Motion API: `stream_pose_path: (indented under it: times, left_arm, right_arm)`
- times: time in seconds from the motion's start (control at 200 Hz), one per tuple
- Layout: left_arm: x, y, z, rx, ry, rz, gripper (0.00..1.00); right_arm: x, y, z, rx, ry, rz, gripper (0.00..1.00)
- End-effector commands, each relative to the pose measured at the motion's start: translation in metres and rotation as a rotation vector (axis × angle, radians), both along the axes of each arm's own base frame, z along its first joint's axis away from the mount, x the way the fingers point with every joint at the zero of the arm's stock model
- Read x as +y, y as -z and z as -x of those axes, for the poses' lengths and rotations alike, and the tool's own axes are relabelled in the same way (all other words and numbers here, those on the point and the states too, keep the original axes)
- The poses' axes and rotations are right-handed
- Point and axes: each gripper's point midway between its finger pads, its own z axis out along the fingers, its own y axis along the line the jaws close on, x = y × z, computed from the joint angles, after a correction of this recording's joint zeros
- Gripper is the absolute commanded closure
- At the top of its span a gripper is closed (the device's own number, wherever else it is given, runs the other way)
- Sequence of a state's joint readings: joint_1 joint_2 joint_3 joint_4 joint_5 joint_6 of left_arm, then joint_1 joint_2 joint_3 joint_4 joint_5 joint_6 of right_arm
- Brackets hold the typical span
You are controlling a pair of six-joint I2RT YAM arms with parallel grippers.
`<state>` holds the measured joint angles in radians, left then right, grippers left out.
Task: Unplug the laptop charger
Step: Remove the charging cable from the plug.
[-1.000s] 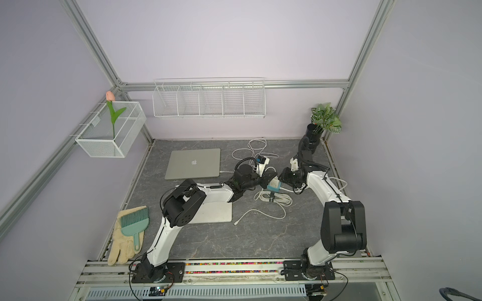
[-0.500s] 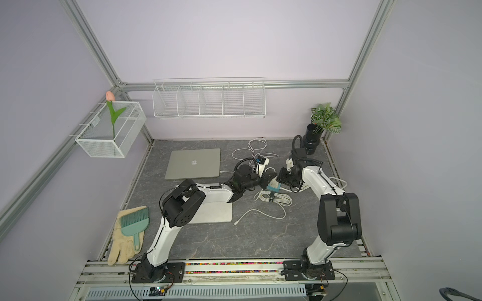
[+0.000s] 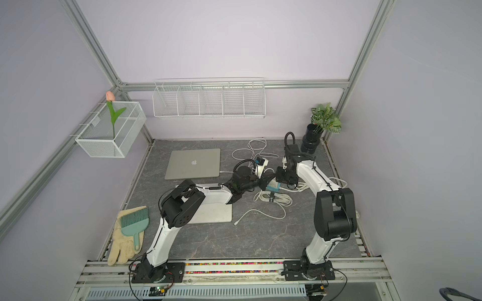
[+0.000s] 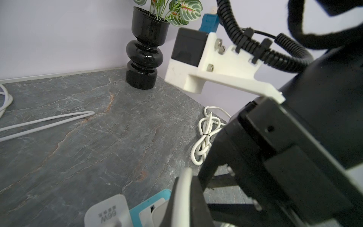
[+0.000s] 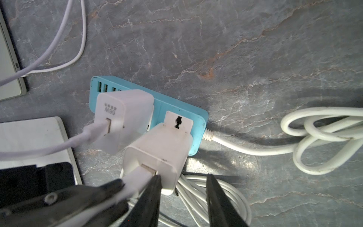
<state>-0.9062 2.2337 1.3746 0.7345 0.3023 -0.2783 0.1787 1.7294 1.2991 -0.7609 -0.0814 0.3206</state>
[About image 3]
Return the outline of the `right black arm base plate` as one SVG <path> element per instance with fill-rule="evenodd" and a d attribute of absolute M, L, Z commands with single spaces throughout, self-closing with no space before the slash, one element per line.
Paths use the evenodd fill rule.
<path fill-rule="evenodd" d="M 301 260 L 286 260 L 283 262 L 281 275 L 286 281 L 331 281 L 335 279 L 335 271 L 330 261 L 312 264 L 301 262 Z"/>

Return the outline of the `white charger brick front laptop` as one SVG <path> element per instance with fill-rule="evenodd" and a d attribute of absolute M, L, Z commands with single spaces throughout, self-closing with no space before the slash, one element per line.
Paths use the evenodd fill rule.
<path fill-rule="evenodd" d="M 266 158 L 262 158 L 262 157 L 256 157 L 254 161 L 256 163 L 254 168 L 255 175 L 258 178 L 261 178 L 265 168 L 269 164 L 269 161 Z"/>

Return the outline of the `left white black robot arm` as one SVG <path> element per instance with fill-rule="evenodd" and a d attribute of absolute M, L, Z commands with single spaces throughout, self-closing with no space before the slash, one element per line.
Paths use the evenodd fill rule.
<path fill-rule="evenodd" d="M 159 228 L 146 253 L 130 269 L 133 283 L 180 283 L 184 263 L 169 263 L 169 253 L 182 227 L 194 223 L 225 223 L 232 220 L 232 205 L 244 193 L 266 188 L 275 177 L 263 165 L 246 159 L 235 165 L 231 178 L 221 184 L 196 184 L 186 179 L 160 197 Z"/>

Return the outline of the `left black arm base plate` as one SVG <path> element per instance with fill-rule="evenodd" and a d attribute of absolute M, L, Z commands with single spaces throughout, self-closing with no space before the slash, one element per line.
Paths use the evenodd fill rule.
<path fill-rule="evenodd" d="M 133 283 L 181 283 L 185 274 L 184 262 L 166 262 L 153 267 L 148 261 L 137 264 L 131 282 Z"/>

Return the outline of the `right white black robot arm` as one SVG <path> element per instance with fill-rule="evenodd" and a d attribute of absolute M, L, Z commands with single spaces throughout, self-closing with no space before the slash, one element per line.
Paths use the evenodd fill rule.
<path fill-rule="evenodd" d="M 318 168 L 315 157 L 301 152 L 295 135 L 288 132 L 284 137 L 283 166 L 276 170 L 276 181 L 297 187 L 300 180 L 315 196 L 316 233 L 303 250 L 297 273 L 306 280 L 333 280 L 335 269 L 328 257 L 357 230 L 354 193 L 330 180 Z"/>

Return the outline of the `teal power strip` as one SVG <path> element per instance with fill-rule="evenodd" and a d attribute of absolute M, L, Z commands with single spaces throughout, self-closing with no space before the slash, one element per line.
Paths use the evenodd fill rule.
<path fill-rule="evenodd" d="M 272 179 L 266 186 L 266 191 L 271 191 L 278 193 L 280 191 L 281 184 L 278 183 L 275 179 Z"/>

